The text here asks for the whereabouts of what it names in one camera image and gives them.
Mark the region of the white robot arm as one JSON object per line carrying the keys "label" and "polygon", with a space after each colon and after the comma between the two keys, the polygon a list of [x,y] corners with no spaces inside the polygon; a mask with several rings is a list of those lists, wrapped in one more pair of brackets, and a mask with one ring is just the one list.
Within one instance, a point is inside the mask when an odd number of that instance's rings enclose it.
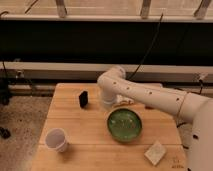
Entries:
{"label": "white robot arm", "polygon": [[213,98],[128,81],[121,66],[101,74],[97,84],[105,105],[112,106],[122,95],[191,123],[186,171],[213,171]]}

